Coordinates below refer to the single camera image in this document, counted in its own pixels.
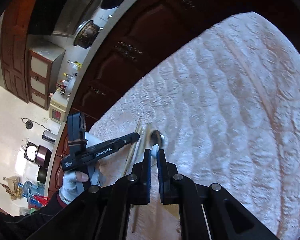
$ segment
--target dark wooden door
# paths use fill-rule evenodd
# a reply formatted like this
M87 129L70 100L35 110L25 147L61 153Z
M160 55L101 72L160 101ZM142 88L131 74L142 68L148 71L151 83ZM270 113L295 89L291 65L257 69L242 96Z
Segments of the dark wooden door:
M98 81L80 85L72 105L78 111L98 120L120 98L120 95Z
M6 89L27 103L26 39L35 1L13 0L4 12L1 28L1 67Z
M195 34L171 0L138 0L91 61L72 107L99 119L138 80Z

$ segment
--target human hand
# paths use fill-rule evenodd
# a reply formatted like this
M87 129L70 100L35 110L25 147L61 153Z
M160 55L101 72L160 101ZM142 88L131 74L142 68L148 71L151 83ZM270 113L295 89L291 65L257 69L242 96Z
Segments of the human hand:
M98 163L94 168L95 171L90 178L91 185L98 185L101 187L105 181L105 177L99 170ZM89 176L81 171L66 171L63 175L62 187L59 189L60 199L66 204L71 203L71 201L80 195L76 182L86 182L88 179Z

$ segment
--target textured white blanket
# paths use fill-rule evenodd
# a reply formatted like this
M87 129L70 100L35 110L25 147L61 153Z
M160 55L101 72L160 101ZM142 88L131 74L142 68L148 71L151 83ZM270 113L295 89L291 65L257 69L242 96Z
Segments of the textured white blanket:
M300 236L300 55L256 13L206 30L142 78L90 133L107 140L139 118L167 139L167 161L194 182L223 185L280 239ZM100 163L113 184L127 148ZM157 168L151 203L127 239L179 239L180 223L160 204Z

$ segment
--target chopstick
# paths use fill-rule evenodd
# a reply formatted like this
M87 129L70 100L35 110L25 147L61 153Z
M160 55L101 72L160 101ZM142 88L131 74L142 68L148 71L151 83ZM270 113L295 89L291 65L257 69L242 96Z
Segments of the chopstick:
M141 119L139 119L135 132L140 134L141 128L142 128L141 127ZM124 167L124 171L123 171L121 177L126 175L128 167L130 166L130 163L131 163L131 160L132 160L132 156L133 156L133 154L136 150L136 146L137 146L137 142L134 142L134 143L131 144L131 147L130 147L130 150L129 150L129 153L128 153L128 156L127 156L126 164L125 164L125 167Z
M148 123L144 137L142 138L142 140L140 141L140 144L139 144L138 156L139 156L139 154L142 154L145 151L145 149L150 141L151 128L152 128L152 124ZM133 224L132 224L132 233L134 233L136 231L138 216L139 216L139 205L136 206L136 210L134 213Z

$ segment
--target tall storage cabinet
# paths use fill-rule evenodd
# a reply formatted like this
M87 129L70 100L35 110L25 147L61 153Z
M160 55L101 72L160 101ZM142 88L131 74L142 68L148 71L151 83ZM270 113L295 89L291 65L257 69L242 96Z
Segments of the tall storage cabinet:
M65 49L45 40L36 41L28 54L28 87L32 103L48 110L49 94L56 83Z

